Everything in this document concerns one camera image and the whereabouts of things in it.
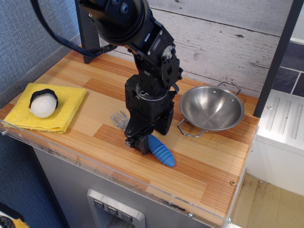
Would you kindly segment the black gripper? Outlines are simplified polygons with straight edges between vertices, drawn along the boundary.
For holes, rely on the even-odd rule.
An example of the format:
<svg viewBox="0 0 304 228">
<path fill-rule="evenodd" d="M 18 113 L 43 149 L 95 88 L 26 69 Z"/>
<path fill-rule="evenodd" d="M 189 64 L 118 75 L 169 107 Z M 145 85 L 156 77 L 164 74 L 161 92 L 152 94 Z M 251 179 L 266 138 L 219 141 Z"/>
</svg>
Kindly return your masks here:
<svg viewBox="0 0 304 228">
<path fill-rule="evenodd" d="M 149 153 L 149 135 L 154 130 L 166 135 L 170 129 L 173 113 L 173 99 L 176 91 L 167 91 L 164 97 L 145 100 L 140 97 L 139 75 L 133 75 L 125 83 L 125 103 L 130 119 L 125 129 L 127 144 L 142 155 Z"/>
</svg>

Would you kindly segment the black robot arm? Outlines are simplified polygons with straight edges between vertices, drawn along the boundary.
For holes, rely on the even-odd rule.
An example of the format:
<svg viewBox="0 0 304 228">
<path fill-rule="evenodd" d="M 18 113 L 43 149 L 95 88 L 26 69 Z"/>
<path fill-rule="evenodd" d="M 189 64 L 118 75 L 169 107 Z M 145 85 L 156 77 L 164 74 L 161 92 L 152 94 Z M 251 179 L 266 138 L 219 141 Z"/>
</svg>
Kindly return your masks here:
<svg viewBox="0 0 304 228">
<path fill-rule="evenodd" d="M 173 119 L 182 79 L 174 39 L 145 0 L 82 0 L 80 6 L 92 15 L 103 40 L 133 54 L 138 74 L 125 83 L 130 120 L 124 134 L 129 147 L 147 154 L 149 135 L 167 134 Z"/>
</svg>

